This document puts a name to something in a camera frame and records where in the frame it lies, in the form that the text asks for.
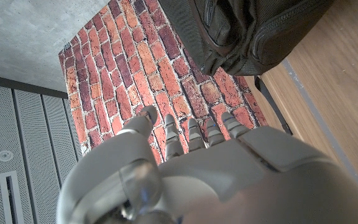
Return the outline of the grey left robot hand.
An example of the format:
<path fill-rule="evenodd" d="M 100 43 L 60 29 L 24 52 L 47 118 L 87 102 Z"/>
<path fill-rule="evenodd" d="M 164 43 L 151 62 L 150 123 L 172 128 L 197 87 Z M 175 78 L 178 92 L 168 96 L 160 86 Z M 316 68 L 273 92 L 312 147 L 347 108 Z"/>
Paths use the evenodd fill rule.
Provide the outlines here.
<path fill-rule="evenodd" d="M 190 119 L 184 151 L 165 117 L 166 160 L 148 138 L 146 106 L 87 153 L 62 185 L 57 223 L 358 223 L 358 185 L 332 159 L 269 126 L 248 129 L 229 113 L 203 139 Z"/>

